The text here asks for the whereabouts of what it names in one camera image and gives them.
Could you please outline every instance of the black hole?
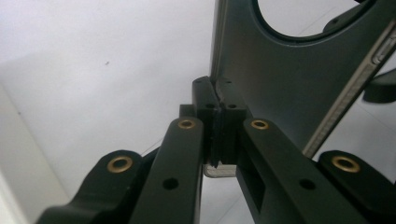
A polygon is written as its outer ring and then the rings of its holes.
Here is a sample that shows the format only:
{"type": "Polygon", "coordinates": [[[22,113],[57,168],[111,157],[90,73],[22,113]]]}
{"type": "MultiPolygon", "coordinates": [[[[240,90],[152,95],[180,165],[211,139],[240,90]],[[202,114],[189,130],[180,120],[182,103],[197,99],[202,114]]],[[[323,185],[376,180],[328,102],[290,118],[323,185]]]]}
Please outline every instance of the black hole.
{"type": "Polygon", "coordinates": [[[178,187],[178,181],[174,178],[165,179],[163,181],[163,187],[169,190],[176,189],[178,187]]]}
{"type": "Polygon", "coordinates": [[[303,187],[305,189],[315,189],[317,187],[317,186],[315,186],[315,183],[309,179],[300,180],[300,185],[301,185],[301,187],[303,187]]]}
{"type": "Polygon", "coordinates": [[[215,106],[214,105],[212,105],[212,104],[207,104],[207,105],[205,105],[206,106],[206,108],[209,108],[209,109],[213,109],[213,108],[215,108],[215,106]]]}
{"type": "Polygon", "coordinates": [[[114,162],[113,162],[113,166],[114,166],[115,168],[120,168],[120,167],[125,166],[126,163],[127,163],[127,160],[114,161],[114,162]]]}
{"type": "Polygon", "coordinates": [[[352,162],[350,162],[350,161],[339,160],[338,163],[339,163],[340,165],[344,166],[344,167],[347,167],[347,168],[352,168],[352,167],[353,167],[353,164],[352,164],[352,162]]]}
{"type": "Polygon", "coordinates": [[[188,120],[181,122],[181,126],[186,127],[186,128],[190,127],[191,125],[192,125],[191,121],[188,121],[188,120]]]}
{"type": "Polygon", "coordinates": [[[259,127],[262,127],[262,128],[264,128],[265,126],[267,126],[265,123],[259,122],[259,121],[254,122],[254,125],[259,126],[259,127]]]}

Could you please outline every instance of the brass ring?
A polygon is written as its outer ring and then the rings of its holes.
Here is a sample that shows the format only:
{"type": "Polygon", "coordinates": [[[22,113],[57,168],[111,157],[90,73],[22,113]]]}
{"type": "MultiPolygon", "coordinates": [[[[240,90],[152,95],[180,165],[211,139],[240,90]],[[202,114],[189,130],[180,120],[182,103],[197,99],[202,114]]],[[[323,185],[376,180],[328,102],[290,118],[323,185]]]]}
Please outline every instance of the brass ring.
{"type": "Polygon", "coordinates": [[[345,156],[335,156],[332,158],[332,164],[340,170],[350,173],[357,173],[361,170],[361,167],[358,165],[357,162],[353,161],[352,159],[345,157],[345,156]],[[350,166],[345,166],[344,164],[340,163],[340,161],[347,161],[350,163],[350,166]]]}
{"type": "Polygon", "coordinates": [[[178,127],[181,129],[191,129],[195,127],[195,122],[190,119],[183,119],[178,122],[178,127]]]}
{"type": "Polygon", "coordinates": [[[255,119],[255,120],[251,121],[250,125],[253,128],[259,129],[259,130],[265,130],[270,127],[267,122],[260,120],[260,119],[255,119]]]}
{"type": "Polygon", "coordinates": [[[127,156],[118,156],[116,158],[113,158],[108,164],[107,164],[107,170],[111,173],[122,173],[129,168],[131,168],[133,162],[130,157],[127,156]],[[117,161],[124,161],[122,165],[116,165],[117,161]]]}

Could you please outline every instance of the circular cutout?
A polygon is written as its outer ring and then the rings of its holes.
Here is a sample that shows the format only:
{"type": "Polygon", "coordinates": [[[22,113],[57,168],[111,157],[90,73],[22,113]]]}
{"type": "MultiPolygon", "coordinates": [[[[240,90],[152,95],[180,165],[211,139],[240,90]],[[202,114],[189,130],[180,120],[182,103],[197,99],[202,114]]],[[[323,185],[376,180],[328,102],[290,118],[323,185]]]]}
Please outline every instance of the circular cutout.
{"type": "Polygon", "coordinates": [[[165,189],[176,189],[178,187],[178,181],[174,178],[168,178],[163,181],[163,187],[165,189]]]}
{"type": "Polygon", "coordinates": [[[315,189],[317,186],[315,185],[314,182],[312,182],[309,179],[302,179],[300,180],[300,186],[303,187],[304,189],[315,189]]]}
{"type": "Polygon", "coordinates": [[[190,119],[183,119],[178,123],[178,127],[181,129],[191,129],[195,126],[195,122],[190,119]]]}
{"type": "Polygon", "coordinates": [[[207,105],[205,105],[206,106],[206,108],[209,108],[209,109],[213,109],[213,108],[215,108],[215,106],[214,105],[212,105],[212,104],[207,104],[207,105]]]}
{"type": "Polygon", "coordinates": [[[263,121],[263,120],[253,120],[251,121],[250,125],[255,128],[255,129],[259,129],[259,130],[265,130],[269,128],[269,125],[267,122],[263,121]]]}
{"type": "Polygon", "coordinates": [[[122,173],[129,168],[131,168],[133,162],[130,157],[127,156],[118,156],[116,158],[113,158],[108,164],[107,164],[107,170],[111,173],[122,173]]]}
{"type": "Polygon", "coordinates": [[[357,173],[361,170],[357,162],[345,156],[333,157],[332,164],[338,169],[349,173],[357,173]]]}

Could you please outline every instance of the tile floor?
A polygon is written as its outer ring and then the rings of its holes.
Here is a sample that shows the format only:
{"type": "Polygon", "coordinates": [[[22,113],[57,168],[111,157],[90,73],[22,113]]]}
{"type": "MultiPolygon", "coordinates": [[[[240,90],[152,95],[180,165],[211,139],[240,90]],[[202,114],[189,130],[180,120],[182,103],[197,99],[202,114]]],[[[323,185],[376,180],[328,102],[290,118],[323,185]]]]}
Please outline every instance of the tile floor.
{"type": "MultiPolygon", "coordinates": [[[[260,1],[287,35],[319,33],[355,5],[260,1]]],[[[69,198],[103,155],[158,146],[209,74],[213,0],[4,0],[0,15],[0,84],[69,198]]],[[[358,100],[321,150],[354,152],[394,181],[395,109],[358,100]]],[[[253,223],[235,178],[203,186],[201,223],[253,223]]]]}

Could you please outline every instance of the floor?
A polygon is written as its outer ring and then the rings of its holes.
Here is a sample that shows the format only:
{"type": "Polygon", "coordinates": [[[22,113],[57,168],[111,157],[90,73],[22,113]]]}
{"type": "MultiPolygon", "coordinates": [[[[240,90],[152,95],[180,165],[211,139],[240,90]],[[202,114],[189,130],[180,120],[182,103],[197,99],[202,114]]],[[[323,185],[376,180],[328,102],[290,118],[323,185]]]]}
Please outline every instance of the floor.
{"type": "MultiPolygon", "coordinates": [[[[214,4],[0,2],[0,85],[9,100],[2,108],[12,107],[7,114],[21,122],[48,162],[55,176],[48,178],[58,181],[65,195],[57,203],[72,198],[107,153],[129,149],[144,155],[161,144],[178,106],[191,102],[191,82],[209,74],[214,4]]],[[[327,21],[355,5],[352,0],[260,1],[274,28],[299,36],[319,33],[327,21]]],[[[394,67],[395,57],[383,71],[394,67]]],[[[321,151],[353,152],[394,181],[395,109],[396,104],[359,99],[321,151]]],[[[8,117],[1,113],[3,124],[8,117]]],[[[7,196],[13,189],[5,190],[4,171],[0,177],[0,208],[7,209],[13,207],[7,196]]],[[[18,220],[15,211],[0,210],[1,223],[32,222],[39,215],[35,210],[18,220]]],[[[253,223],[235,178],[204,178],[201,223],[253,223]]]]}

